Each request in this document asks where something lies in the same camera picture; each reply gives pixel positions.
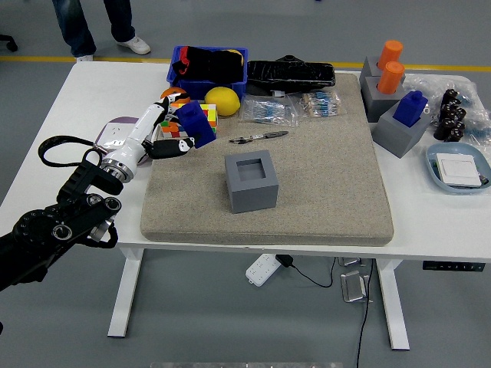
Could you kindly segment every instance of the table leg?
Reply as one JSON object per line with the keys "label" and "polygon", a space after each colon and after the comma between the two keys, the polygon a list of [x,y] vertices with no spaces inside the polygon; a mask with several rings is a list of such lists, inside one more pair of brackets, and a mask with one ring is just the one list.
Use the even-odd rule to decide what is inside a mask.
{"label": "table leg", "polygon": [[385,317],[390,336],[390,345],[394,350],[409,350],[406,324],[400,306],[394,270],[402,262],[398,259],[377,259],[378,275],[384,299]]}
{"label": "table leg", "polygon": [[137,287],[138,272],[143,257],[142,248],[121,248],[126,262],[121,276],[120,288],[117,292],[113,316],[110,320],[109,337],[125,337],[130,319],[131,304]]}

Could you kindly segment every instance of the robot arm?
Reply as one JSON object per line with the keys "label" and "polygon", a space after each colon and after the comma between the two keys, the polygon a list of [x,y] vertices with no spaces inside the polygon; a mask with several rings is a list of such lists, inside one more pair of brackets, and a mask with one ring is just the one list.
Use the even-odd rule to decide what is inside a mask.
{"label": "robot arm", "polygon": [[187,94],[171,94],[148,107],[135,123],[124,145],[104,157],[101,168],[116,176],[121,182],[129,182],[134,178],[137,164],[145,154],[153,159],[165,159],[187,153],[195,145],[194,138],[151,143],[152,133],[158,124],[175,113],[171,104],[187,97]]}
{"label": "robot arm", "polygon": [[[156,126],[169,112],[173,113],[170,104],[184,97],[187,96],[175,94],[151,105],[136,122],[124,145],[109,154],[92,142],[70,136],[52,137],[40,145],[38,153],[44,164],[77,168],[61,187],[57,204],[25,213],[11,233],[0,237],[0,291],[19,282],[42,281],[48,268],[75,244],[99,248],[116,245],[114,218],[121,209],[120,201],[87,191],[95,186],[117,196],[123,190],[123,183],[135,176],[137,164],[145,154],[159,159],[187,153],[195,143],[192,137],[151,142]],[[92,147],[80,163],[51,163],[44,158],[47,150],[66,142]],[[97,165],[86,160],[92,151],[99,154]],[[106,232],[110,240],[101,241]]]}

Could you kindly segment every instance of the white card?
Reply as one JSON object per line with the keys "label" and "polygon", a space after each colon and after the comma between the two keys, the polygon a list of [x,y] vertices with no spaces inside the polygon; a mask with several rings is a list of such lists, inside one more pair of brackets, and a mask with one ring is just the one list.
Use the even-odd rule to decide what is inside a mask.
{"label": "white card", "polygon": [[472,155],[437,153],[438,171],[442,182],[449,186],[482,185]]}

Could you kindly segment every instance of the blue jeans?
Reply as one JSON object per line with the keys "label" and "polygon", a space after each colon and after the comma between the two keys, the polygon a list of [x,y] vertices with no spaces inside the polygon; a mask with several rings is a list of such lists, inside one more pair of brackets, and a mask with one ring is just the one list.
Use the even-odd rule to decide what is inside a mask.
{"label": "blue jeans", "polygon": [[[76,58],[92,55],[96,51],[94,39],[85,21],[80,0],[53,0],[64,41],[71,47]],[[110,21],[110,32],[117,42],[126,42],[135,37],[131,25],[130,0],[104,0]]]}

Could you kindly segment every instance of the plastic bag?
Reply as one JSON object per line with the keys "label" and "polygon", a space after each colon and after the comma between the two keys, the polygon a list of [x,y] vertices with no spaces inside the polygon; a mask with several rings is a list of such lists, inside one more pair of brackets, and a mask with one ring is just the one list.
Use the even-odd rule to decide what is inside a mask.
{"label": "plastic bag", "polygon": [[463,122],[466,124],[462,141],[491,150],[491,118],[488,110],[471,110]]}
{"label": "plastic bag", "polygon": [[334,86],[336,74],[329,63],[308,63],[286,55],[277,61],[249,61],[247,83],[263,90],[282,90],[291,94]]}
{"label": "plastic bag", "polygon": [[267,97],[244,94],[240,104],[239,120],[296,127],[299,121],[298,106],[298,102],[289,95]]}
{"label": "plastic bag", "polygon": [[477,94],[476,84],[465,78],[450,78],[434,74],[406,74],[403,82],[405,90],[420,90],[428,99],[428,107],[433,121],[438,121],[443,95],[447,90],[459,93],[460,107],[467,113],[482,110],[483,105]]}
{"label": "plastic bag", "polygon": [[303,117],[335,117],[346,113],[334,88],[313,90],[300,96]]}

